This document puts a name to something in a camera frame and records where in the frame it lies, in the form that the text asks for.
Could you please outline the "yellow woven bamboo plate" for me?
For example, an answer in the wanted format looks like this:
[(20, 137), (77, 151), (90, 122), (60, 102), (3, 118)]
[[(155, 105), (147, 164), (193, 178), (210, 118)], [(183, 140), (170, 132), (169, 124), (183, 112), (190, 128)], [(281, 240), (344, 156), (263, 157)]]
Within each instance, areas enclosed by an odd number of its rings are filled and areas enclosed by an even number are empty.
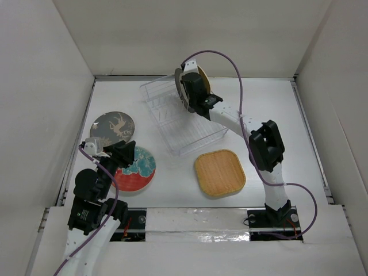
[(207, 74), (205, 73), (205, 71), (202, 69), (201, 66), (197, 66), (197, 70), (198, 70), (198, 73), (202, 79), (202, 82), (201, 82), (201, 90), (202, 91), (205, 91), (207, 94), (210, 94), (211, 93), (211, 86), (210, 86), (210, 81), (209, 81), (209, 78), (207, 76)]

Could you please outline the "dark rimmed cream plate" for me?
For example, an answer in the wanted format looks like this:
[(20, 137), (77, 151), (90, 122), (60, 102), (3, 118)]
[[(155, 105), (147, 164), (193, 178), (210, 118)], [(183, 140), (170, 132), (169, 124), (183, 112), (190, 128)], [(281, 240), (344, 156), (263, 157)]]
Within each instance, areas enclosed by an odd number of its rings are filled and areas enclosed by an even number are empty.
[(188, 105), (188, 100), (186, 97), (186, 93), (185, 91), (183, 91), (182, 89), (182, 85), (181, 85), (181, 74), (183, 73), (181, 68), (176, 68), (174, 71), (174, 79), (175, 79), (175, 86), (179, 95), (179, 98), (181, 100), (181, 102), (183, 103), (183, 106), (185, 107), (185, 109), (189, 112), (190, 111), (190, 107)]

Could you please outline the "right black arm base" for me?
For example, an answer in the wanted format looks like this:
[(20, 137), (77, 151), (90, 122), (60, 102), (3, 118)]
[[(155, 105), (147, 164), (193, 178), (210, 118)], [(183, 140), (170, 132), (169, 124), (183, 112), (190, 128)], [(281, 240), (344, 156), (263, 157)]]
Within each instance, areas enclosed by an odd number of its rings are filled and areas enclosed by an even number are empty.
[(243, 219), (243, 224), (248, 227), (250, 240), (255, 241), (276, 241), (283, 240), (278, 235), (285, 236), (289, 240), (303, 241), (301, 226), (297, 209), (291, 206), (289, 210), (283, 211), (282, 217), (277, 217), (270, 208), (247, 209), (247, 216)]

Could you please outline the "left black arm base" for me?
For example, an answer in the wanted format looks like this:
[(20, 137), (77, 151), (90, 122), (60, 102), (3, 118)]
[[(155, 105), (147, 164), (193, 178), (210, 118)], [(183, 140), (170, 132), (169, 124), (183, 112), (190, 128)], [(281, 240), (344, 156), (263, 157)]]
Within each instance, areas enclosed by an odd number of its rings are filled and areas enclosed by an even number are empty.
[(120, 225), (111, 242), (144, 242), (147, 210), (145, 208), (129, 209), (128, 218), (124, 225)]

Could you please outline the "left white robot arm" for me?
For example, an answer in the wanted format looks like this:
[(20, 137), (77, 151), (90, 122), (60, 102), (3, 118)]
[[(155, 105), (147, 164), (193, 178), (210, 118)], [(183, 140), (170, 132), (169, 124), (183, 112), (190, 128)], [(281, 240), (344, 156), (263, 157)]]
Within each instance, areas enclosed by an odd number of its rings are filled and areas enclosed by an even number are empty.
[(119, 191), (113, 198), (108, 193), (111, 186), (118, 187), (117, 170), (133, 165), (135, 146), (135, 141), (121, 141), (101, 147), (96, 137), (79, 145), (96, 169), (83, 169), (75, 177), (64, 259), (55, 275), (95, 275), (115, 231), (130, 224), (128, 204), (119, 200)]

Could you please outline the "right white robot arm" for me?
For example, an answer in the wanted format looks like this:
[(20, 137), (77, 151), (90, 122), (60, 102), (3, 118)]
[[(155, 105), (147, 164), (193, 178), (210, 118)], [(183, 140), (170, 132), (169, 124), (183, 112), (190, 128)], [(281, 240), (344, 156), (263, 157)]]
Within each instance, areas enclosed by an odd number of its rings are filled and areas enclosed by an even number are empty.
[(209, 121), (218, 123), (241, 136), (249, 159), (263, 182), (265, 191), (264, 215), (269, 227), (279, 227), (291, 210), (282, 176), (285, 147), (277, 124), (259, 122), (241, 115), (223, 99), (206, 89), (204, 77), (198, 72), (175, 70), (175, 85), (184, 107)]

